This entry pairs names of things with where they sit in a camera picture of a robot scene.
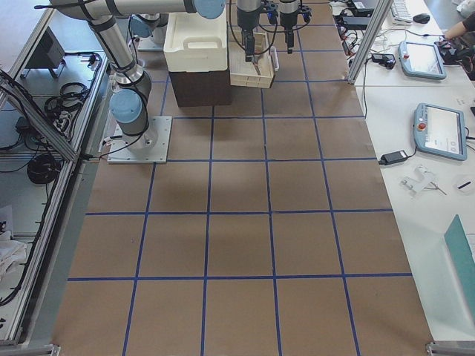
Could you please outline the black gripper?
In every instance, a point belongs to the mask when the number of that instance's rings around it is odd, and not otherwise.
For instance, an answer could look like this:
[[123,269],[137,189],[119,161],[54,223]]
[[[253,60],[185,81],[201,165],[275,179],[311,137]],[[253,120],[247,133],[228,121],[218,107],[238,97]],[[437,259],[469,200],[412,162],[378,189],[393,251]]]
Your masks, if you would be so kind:
[[237,24],[243,33],[245,62],[251,62],[255,55],[255,37],[253,30],[260,24],[261,14],[266,14],[270,24],[276,25],[278,5],[265,0],[237,0]]
[[294,48],[294,31],[297,26],[298,16],[302,15],[304,23],[308,24],[311,19],[311,8],[297,0],[279,1],[278,11],[280,17],[280,25],[285,29],[286,52],[293,53]]

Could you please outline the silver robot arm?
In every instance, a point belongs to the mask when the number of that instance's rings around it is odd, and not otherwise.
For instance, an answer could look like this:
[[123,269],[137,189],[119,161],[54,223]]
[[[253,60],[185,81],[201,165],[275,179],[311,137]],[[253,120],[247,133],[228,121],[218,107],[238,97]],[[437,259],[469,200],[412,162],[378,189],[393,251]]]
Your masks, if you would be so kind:
[[112,95],[109,111],[122,130],[123,148],[147,154],[160,138],[148,114],[151,78],[133,57],[116,18],[185,13],[212,22],[221,17],[225,7],[225,1],[50,1],[34,8],[58,10],[88,23],[116,73],[119,91]]
[[[261,52],[255,50],[254,29],[260,26],[260,17],[265,14],[270,24],[274,26],[272,32],[276,36],[280,32],[284,34],[286,52],[293,53],[295,46],[294,33],[303,28],[298,26],[298,17],[301,16],[304,24],[311,21],[312,10],[303,4],[302,1],[237,1],[237,25],[241,30],[241,40],[235,42],[239,44],[245,52],[246,61],[251,61],[254,56],[259,56],[269,51],[264,49]],[[154,31],[168,25],[168,15],[166,13],[155,14],[135,14],[129,18],[128,33],[132,38],[148,38],[154,35]]]

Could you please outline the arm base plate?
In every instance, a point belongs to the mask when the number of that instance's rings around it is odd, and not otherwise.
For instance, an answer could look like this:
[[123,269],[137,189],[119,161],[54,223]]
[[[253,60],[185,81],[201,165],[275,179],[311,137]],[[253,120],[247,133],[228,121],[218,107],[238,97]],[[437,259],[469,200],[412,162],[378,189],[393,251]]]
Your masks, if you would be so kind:
[[[107,155],[110,164],[146,164],[167,163],[168,147],[171,136],[172,117],[153,116],[149,119],[148,130],[133,145],[130,136],[115,139],[111,143],[113,153]],[[122,130],[116,124],[114,136],[122,136]]]

